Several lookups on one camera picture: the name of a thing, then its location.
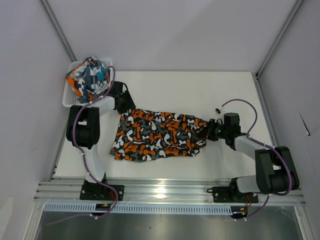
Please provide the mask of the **orange black camo shorts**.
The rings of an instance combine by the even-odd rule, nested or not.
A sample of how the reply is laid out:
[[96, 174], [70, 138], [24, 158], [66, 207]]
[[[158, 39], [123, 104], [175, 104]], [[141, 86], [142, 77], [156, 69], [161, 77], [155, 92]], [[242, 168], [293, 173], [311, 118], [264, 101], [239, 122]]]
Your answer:
[[194, 157], [207, 145], [200, 132], [208, 121], [193, 115], [131, 109], [121, 114], [110, 154], [116, 160], [148, 162]]

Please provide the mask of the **blue orange patterned shorts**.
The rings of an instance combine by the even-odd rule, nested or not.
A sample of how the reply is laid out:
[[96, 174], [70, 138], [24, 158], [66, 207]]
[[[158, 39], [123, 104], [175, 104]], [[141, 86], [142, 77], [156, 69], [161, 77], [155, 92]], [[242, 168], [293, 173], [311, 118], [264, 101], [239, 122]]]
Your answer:
[[110, 71], [94, 56], [89, 56], [66, 74], [66, 81], [77, 100], [86, 104], [104, 95], [111, 86]]

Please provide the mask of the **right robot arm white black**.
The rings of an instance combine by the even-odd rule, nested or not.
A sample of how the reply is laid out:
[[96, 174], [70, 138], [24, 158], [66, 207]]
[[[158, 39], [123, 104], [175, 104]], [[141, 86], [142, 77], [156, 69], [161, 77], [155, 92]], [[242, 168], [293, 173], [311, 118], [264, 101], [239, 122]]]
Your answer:
[[259, 142], [241, 131], [237, 113], [225, 113], [223, 119], [211, 119], [198, 134], [210, 141], [224, 140], [232, 150], [255, 162], [255, 174], [233, 178], [230, 189], [237, 193], [287, 195], [300, 187], [291, 152], [286, 146], [274, 147]]

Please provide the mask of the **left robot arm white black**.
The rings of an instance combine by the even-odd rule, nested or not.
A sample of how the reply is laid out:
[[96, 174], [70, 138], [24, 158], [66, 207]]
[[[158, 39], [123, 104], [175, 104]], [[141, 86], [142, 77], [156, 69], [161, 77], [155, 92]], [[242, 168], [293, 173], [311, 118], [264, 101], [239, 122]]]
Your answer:
[[74, 104], [70, 107], [66, 138], [73, 147], [77, 148], [82, 158], [86, 171], [85, 185], [113, 189], [107, 184], [98, 153], [101, 135], [100, 117], [113, 110], [123, 114], [135, 107], [127, 84], [121, 81], [113, 82], [105, 94], [93, 101], [83, 105]]

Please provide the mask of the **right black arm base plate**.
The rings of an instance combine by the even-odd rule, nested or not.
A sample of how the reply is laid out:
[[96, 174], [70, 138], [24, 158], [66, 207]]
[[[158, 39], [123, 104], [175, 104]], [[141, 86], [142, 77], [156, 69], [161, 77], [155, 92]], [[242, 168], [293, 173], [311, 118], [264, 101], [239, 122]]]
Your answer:
[[215, 203], [257, 204], [259, 198], [253, 192], [242, 193], [234, 187], [214, 186], [206, 190]]

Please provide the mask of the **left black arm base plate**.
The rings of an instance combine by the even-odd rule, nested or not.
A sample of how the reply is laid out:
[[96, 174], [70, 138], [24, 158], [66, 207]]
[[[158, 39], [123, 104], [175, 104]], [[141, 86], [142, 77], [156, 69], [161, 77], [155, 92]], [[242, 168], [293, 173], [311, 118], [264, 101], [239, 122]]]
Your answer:
[[108, 187], [98, 183], [85, 182], [81, 188], [80, 200], [111, 201], [115, 193]]

